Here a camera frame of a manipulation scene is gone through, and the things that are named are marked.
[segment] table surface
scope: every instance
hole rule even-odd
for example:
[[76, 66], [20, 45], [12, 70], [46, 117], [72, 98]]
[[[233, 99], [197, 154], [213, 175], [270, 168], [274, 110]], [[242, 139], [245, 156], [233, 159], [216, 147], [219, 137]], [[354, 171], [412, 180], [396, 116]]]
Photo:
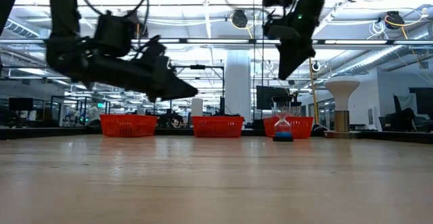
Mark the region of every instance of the table surface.
[[266, 137], [0, 141], [0, 223], [432, 223], [433, 147]]

